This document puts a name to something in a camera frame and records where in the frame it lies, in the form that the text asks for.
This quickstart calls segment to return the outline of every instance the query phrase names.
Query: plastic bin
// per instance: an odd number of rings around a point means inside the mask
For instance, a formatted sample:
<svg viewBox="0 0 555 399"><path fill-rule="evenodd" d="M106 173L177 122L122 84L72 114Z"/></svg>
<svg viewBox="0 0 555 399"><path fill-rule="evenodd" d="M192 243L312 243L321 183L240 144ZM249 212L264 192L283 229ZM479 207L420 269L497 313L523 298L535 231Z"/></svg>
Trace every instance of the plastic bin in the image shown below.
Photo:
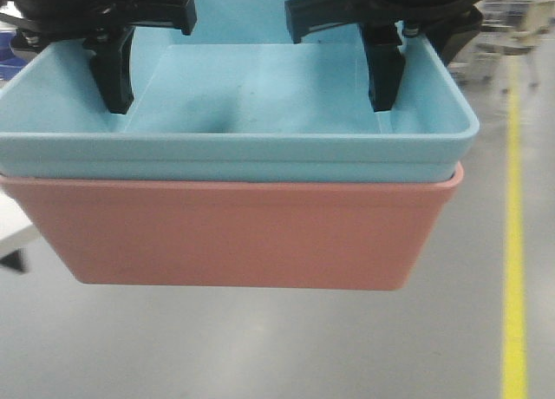
<svg viewBox="0 0 555 399"><path fill-rule="evenodd" d="M291 43L284 0L195 0L193 35L139 28L135 103L110 114L80 41L41 53L0 99L0 172L126 180L435 182L478 131L425 38L374 114L354 25Z"/></svg>
<svg viewBox="0 0 555 399"><path fill-rule="evenodd" d="M400 288L443 204L436 184L2 178L77 279Z"/></svg>

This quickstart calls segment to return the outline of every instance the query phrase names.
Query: gray concrete floor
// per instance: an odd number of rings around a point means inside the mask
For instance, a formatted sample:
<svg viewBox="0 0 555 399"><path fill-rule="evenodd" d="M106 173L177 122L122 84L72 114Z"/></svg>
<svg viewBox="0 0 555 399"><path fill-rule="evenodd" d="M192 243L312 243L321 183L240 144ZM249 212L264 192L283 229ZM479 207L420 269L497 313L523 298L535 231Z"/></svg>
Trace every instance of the gray concrete floor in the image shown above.
<svg viewBox="0 0 555 399"><path fill-rule="evenodd" d="M555 40L521 107L530 397L555 392ZM76 282L49 246L0 271L0 397L500 397L504 67L466 87L482 129L466 179L396 292Z"/></svg>

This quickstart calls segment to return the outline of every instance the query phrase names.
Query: blue crate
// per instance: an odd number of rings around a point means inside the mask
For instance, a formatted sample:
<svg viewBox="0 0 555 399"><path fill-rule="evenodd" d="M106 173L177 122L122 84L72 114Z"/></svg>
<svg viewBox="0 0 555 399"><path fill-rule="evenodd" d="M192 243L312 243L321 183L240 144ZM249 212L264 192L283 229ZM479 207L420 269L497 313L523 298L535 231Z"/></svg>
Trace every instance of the blue crate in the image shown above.
<svg viewBox="0 0 555 399"><path fill-rule="evenodd" d="M14 57L10 48L10 41L15 34L16 32L13 31L0 31L0 61L5 61Z"/></svg>
<svg viewBox="0 0 555 399"><path fill-rule="evenodd" d="M0 61L0 80L11 80L25 65L27 65L26 61L15 56Z"/></svg>
<svg viewBox="0 0 555 399"><path fill-rule="evenodd" d="M110 114L78 41L49 46L0 98L0 172L144 180L436 182L479 124L425 38L375 114L355 26L293 45L284 0L195 0L193 35L137 29L135 102Z"/></svg>

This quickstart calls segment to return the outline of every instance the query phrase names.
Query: white table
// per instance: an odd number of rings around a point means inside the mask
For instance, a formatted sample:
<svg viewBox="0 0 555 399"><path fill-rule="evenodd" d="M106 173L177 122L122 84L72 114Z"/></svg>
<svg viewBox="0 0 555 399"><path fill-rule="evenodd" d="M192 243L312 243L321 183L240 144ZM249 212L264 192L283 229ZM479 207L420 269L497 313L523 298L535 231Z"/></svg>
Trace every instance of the white table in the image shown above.
<svg viewBox="0 0 555 399"><path fill-rule="evenodd" d="M0 260L17 256L14 253L39 237L40 233L19 205L0 190Z"/></svg>

